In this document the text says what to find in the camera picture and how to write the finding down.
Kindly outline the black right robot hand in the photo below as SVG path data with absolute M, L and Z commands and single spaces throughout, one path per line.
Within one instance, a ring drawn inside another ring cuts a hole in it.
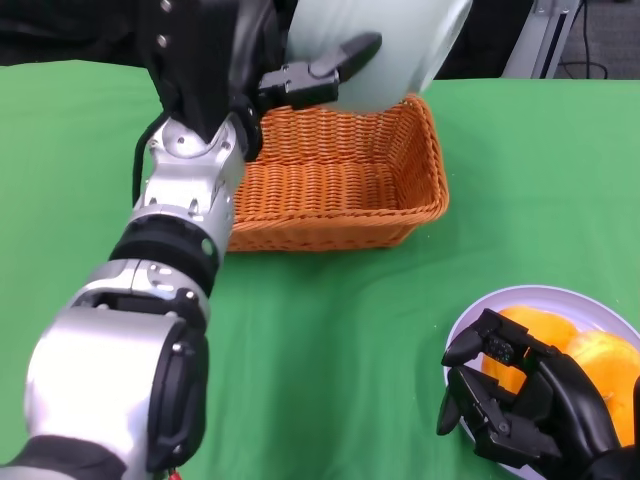
M 468 367 L 479 354 L 525 375 L 518 393 Z M 621 445 L 605 402 L 569 355 L 486 309 L 447 347 L 437 433 L 464 423 L 476 455 L 546 479 L 636 479 L 639 453 Z

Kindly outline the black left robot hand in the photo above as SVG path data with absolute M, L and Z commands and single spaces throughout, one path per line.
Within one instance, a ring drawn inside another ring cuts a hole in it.
M 138 45 L 166 117 L 211 142 L 226 118 L 242 127 L 253 161 L 261 118 L 271 109 L 305 109 L 337 100 L 339 87 L 382 45 L 364 32 L 312 61 L 286 61 L 294 1 L 143 1 Z

